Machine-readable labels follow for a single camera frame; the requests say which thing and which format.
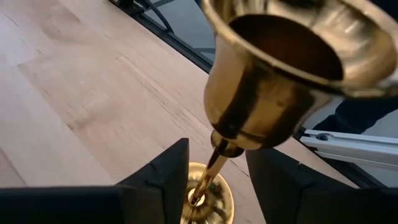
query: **wooden floor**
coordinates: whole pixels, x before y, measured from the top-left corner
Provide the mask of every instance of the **wooden floor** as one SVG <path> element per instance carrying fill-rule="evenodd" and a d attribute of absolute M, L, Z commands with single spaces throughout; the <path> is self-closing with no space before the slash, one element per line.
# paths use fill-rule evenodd
<path fill-rule="evenodd" d="M 206 163 L 208 75 L 106 0 L 0 0 L 0 187 L 115 184 L 182 137 Z M 290 139 L 282 152 L 350 183 Z M 264 223 L 245 158 L 235 223 Z"/>

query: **bell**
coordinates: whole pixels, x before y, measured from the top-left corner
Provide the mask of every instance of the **bell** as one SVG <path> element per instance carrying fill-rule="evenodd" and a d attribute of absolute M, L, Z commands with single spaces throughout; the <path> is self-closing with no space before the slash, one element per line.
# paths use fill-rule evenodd
<path fill-rule="evenodd" d="M 203 0 L 216 32 L 205 110 L 216 147 L 274 147 L 333 95 L 398 94 L 398 25 L 368 1 Z"/>

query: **light wood surface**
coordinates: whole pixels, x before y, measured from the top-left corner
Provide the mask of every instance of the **light wood surface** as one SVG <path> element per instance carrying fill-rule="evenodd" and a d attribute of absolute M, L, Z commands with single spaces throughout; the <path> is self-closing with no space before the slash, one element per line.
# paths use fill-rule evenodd
<path fill-rule="evenodd" d="M 0 1 L 0 187 L 115 184 L 182 137 L 207 163 L 208 75 L 106 0 Z M 353 185 L 294 139 L 278 149 Z M 264 223 L 244 157 L 235 223 Z"/>

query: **round brass base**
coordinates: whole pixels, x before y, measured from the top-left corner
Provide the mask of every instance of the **round brass base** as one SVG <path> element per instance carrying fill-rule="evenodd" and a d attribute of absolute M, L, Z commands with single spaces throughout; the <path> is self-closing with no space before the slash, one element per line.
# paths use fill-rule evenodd
<path fill-rule="evenodd" d="M 234 218 L 234 201 L 231 189 L 221 175 L 215 177 L 195 206 L 189 202 L 205 168 L 203 164 L 189 163 L 181 224 L 231 224 Z"/>

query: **bell mouth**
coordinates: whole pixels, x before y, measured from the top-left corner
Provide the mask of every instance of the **bell mouth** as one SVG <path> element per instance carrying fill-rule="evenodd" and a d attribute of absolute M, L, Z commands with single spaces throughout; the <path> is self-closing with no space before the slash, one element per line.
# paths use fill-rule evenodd
<path fill-rule="evenodd" d="M 304 1 L 314 2 L 307 5 L 290 2 L 297 1 L 203 0 L 202 9 L 225 41 L 296 80 L 348 97 L 398 95 L 398 25 L 393 18 L 367 1 Z M 271 34 L 270 25 L 290 30 Z M 303 58 L 322 60 L 319 64 L 324 67 L 315 62 L 295 61 L 280 55 L 276 44 L 264 46 L 266 41 L 254 40 L 255 36 L 268 41 L 271 36 L 282 38 L 283 33 L 294 34 L 292 29 L 300 31 L 293 42 L 307 46 L 295 53 L 302 54 L 313 44 L 318 52 Z M 283 45 L 289 45 L 286 38 Z"/>

